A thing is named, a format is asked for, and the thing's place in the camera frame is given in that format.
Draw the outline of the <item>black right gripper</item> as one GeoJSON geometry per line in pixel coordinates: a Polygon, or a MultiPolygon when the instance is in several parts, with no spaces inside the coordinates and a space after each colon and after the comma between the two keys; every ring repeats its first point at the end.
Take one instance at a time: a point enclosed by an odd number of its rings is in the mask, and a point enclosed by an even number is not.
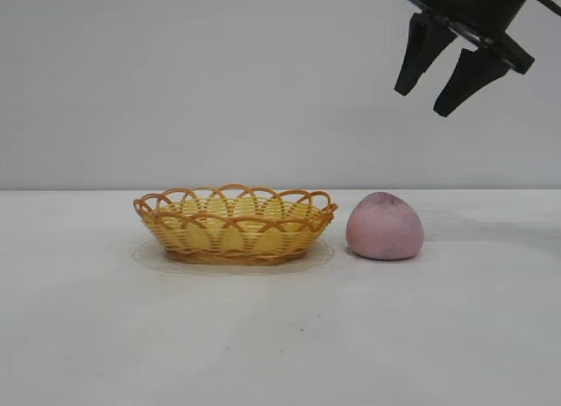
{"type": "Polygon", "coordinates": [[[450,80],[435,101],[434,111],[439,116],[449,116],[479,90],[503,77],[504,62],[524,75],[535,61],[507,34],[527,0],[408,1],[423,12],[415,13],[409,21],[408,44],[394,86],[400,95],[411,92],[457,34],[480,47],[461,51],[450,80]]]}

